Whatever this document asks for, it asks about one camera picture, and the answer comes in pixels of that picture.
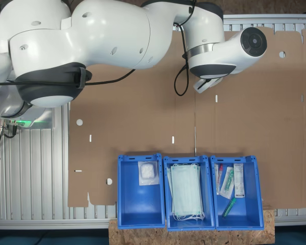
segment sterile packaged gauze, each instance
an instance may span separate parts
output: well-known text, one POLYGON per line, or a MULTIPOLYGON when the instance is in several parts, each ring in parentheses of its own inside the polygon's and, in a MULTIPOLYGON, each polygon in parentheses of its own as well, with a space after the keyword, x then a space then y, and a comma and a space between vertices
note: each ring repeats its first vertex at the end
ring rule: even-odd
POLYGON ((235 198, 244 198, 245 197, 244 164, 234 163, 234 172, 235 172, 235 198))
POLYGON ((158 162, 138 162, 139 185, 158 185, 158 162))
POLYGON ((227 167, 220 195, 230 199, 234 190, 234 168, 227 167))

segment wooden board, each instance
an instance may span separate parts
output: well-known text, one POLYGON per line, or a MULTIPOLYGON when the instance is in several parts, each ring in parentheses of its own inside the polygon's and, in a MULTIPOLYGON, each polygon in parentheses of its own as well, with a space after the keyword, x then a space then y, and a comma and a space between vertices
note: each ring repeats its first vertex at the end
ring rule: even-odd
POLYGON ((274 210, 263 205, 264 231, 181 231, 168 232, 164 229, 118 230, 117 220, 110 220, 110 245, 242 245, 275 243, 274 210))

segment white label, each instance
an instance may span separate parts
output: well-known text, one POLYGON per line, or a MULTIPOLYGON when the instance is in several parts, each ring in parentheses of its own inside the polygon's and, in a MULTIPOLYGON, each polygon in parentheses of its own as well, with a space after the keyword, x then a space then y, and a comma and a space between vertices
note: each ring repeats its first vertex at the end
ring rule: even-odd
POLYGON ((234 171, 235 171, 235 198, 244 198, 245 197, 244 164, 234 163, 234 171))

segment green plastic item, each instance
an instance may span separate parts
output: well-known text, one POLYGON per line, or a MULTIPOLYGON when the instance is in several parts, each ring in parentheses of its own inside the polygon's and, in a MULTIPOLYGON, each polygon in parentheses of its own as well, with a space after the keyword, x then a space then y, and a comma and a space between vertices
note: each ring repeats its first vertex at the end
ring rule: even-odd
POLYGON ((233 205, 236 203, 236 198, 232 198, 228 206, 226 207, 225 211, 222 214, 222 217, 225 218, 229 214, 230 210, 232 209, 233 205))
POLYGON ((226 181, 225 188, 224 188, 226 191, 229 190, 233 178, 234 178, 234 171, 230 170, 229 177, 228 177, 228 180, 226 181))

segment blue plastic bin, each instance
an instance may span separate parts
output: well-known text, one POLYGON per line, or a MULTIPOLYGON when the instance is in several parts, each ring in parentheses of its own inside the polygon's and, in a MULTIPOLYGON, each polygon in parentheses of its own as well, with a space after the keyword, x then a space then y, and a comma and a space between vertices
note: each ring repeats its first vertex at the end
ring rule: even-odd
POLYGON ((200 157, 181 157, 181 158, 163 158, 164 166, 164 183, 165 183, 165 203, 167 215, 167 229, 168 231, 196 231, 196 230, 214 230, 214 211, 212 200, 212 187, 209 170, 209 160, 207 156, 200 157), (172 197, 168 182, 167 169, 171 168, 175 163, 197 163, 200 166, 200 191, 203 203, 203 210, 205 218, 203 220, 186 220, 177 221, 173 218, 172 211, 172 197))
POLYGON ((164 228, 161 154, 118 157, 118 228, 164 228), (157 161, 158 185, 139 185, 139 161, 157 161))
POLYGON ((255 156, 248 157, 210 157, 211 175, 213 177, 213 199, 215 224, 217 230, 264 230, 263 208, 260 189, 259 169, 255 156), (226 218, 222 217, 230 200, 216 194, 216 177, 214 163, 223 164, 223 172, 220 185, 222 186, 226 168, 234 166, 234 163, 244 164, 244 188, 245 197, 236 198, 230 213, 226 218))

